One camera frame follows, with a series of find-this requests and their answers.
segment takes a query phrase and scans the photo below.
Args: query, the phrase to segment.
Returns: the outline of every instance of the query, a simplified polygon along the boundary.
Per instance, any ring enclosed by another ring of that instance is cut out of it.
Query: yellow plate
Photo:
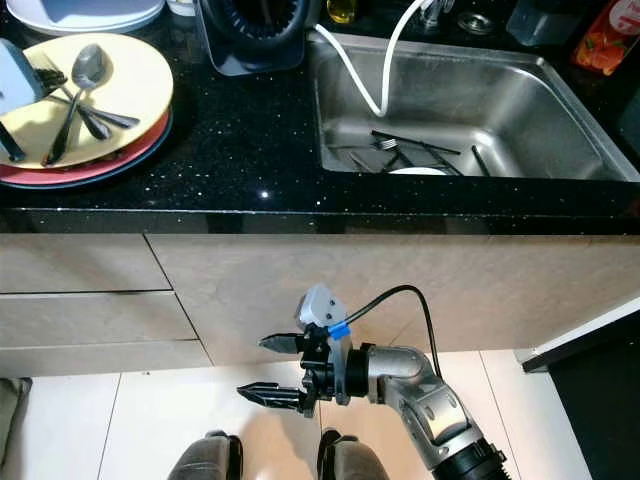
[[[73,62],[86,45],[97,43],[108,58],[107,76],[98,88],[85,93],[82,100],[101,110],[140,119],[130,129],[109,124],[113,136],[104,141],[96,140],[76,115],[67,152],[55,167],[69,167],[114,152],[142,136],[167,110],[173,94],[173,77],[164,57],[150,45],[125,35],[87,33],[56,38],[25,50],[25,55],[36,67],[45,65],[48,57],[69,78],[67,88],[78,90],[71,81]],[[66,98],[61,90],[54,93]],[[27,157],[12,163],[6,153],[0,151],[0,163],[13,167],[41,169],[42,158],[48,153],[68,105],[44,99],[0,117],[0,120],[22,147]]]

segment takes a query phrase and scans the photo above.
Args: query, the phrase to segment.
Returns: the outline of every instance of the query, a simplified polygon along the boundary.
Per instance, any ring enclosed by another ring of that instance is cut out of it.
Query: black cable
[[[353,322],[355,322],[357,319],[359,319],[360,317],[368,313],[369,311],[373,310],[375,307],[377,307],[380,303],[385,301],[391,295],[395,295],[396,293],[405,292],[405,291],[415,293],[420,299],[420,304],[422,305],[422,310],[424,312],[424,319],[427,322],[427,336],[429,338],[429,347],[431,348],[431,355],[433,356],[433,369],[435,370],[436,375],[442,379],[442,372],[440,371],[440,362],[438,361],[438,350],[436,349],[436,336],[433,333],[433,323],[431,321],[431,314],[429,313],[429,306],[427,305],[427,300],[424,298],[424,295],[422,294],[422,292],[418,290],[418,288],[414,287],[413,285],[398,285],[397,287],[390,288],[386,292],[378,295],[376,298],[374,298],[371,302],[366,304],[357,312],[354,312],[351,315],[349,315],[347,318],[344,319],[344,321],[346,322],[347,325],[350,325]]]

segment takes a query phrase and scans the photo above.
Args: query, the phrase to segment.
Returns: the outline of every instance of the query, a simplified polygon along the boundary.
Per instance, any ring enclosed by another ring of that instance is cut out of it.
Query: black granite countertop
[[[22,47],[48,38],[2,13],[1,36]],[[387,34],[384,26],[359,25]],[[191,21],[166,11],[134,36],[162,52],[174,74],[167,141],[99,183],[57,191],[0,187],[0,232],[640,233],[637,183],[323,170],[305,66],[219,77]],[[478,43],[462,34],[439,41]],[[493,37],[482,42],[476,46],[511,48]],[[640,155],[615,127],[622,97],[638,83],[635,60],[626,63],[605,80],[563,61],[554,65],[638,166]]]

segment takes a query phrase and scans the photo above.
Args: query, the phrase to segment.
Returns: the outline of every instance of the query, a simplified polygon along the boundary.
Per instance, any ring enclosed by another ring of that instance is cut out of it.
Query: red plate
[[[101,157],[86,164],[46,170],[0,165],[0,182],[15,186],[54,186],[59,184],[78,185],[94,177],[104,178],[109,172],[121,170],[128,163],[134,162],[151,147],[156,146],[169,125],[170,113],[167,110],[160,120],[147,133],[117,152]]]

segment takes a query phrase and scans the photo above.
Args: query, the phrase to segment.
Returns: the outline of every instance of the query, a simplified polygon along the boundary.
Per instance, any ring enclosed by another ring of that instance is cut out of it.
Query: red bottle
[[[640,0],[611,0],[582,38],[571,60],[611,75],[640,39]]]

